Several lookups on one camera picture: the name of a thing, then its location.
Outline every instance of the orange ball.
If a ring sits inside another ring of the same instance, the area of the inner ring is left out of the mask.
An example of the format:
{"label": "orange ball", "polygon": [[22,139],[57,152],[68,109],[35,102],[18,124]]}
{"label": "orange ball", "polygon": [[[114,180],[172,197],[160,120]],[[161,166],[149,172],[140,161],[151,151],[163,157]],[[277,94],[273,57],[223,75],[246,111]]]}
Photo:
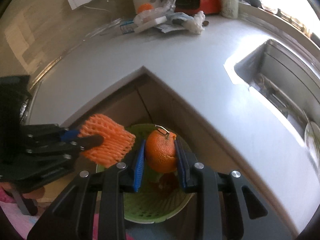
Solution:
{"label": "orange ball", "polygon": [[153,7],[153,5],[151,3],[143,3],[138,8],[138,14],[143,12],[143,11],[152,10],[152,9],[154,9],[154,7]]}
{"label": "orange ball", "polygon": [[164,135],[162,129],[154,130],[148,136],[145,145],[147,164],[156,172],[169,173],[177,169],[176,149],[174,140],[176,135],[170,132]]}

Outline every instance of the white countertop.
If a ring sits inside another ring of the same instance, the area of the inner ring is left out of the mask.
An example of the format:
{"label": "white countertop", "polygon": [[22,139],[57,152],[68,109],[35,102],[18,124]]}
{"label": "white countertop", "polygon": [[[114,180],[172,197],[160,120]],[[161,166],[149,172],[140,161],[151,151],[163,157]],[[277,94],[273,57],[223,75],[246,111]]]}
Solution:
{"label": "white countertop", "polygon": [[170,87],[239,152],[301,232],[320,203],[320,185],[301,141],[224,63],[271,36],[241,20],[208,17],[202,35],[94,36],[45,76],[30,124],[69,126],[102,99],[150,73]]}

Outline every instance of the foam fruit net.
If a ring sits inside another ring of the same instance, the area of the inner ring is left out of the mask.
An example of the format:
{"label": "foam fruit net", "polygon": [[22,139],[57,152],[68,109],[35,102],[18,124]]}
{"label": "foam fruit net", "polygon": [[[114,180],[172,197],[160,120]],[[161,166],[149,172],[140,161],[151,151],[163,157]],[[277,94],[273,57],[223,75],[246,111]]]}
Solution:
{"label": "foam fruit net", "polygon": [[95,114],[85,121],[79,137],[94,134],[103,136],[102,145],[83,152],[83,155],[106,168],[120,162],[131,151],[136,138],[104,114]]}

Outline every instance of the sink basin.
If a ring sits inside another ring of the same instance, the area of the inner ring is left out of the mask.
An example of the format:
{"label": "sink basin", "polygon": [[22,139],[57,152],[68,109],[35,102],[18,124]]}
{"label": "sink basin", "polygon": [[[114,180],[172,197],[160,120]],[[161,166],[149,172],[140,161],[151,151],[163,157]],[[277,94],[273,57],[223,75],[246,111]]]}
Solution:
{"label": "sink basin", "polygon": [[302,138],[307,125],[303,110],[319,125],[319,77],[305,61],[278,41],[266,41],[234,64],[233,70],[275,106]]}

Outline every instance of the ceramic mug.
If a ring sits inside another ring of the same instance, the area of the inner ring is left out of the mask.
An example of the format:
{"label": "ceramic mug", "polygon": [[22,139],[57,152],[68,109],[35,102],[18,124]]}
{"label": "ceramic mug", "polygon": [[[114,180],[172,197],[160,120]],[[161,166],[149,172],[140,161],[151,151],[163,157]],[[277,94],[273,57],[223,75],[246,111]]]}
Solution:
{"label": "ceramic mug", "polygon": [[238,18],[239,0],[221,0],[221,15],[230,19]]}

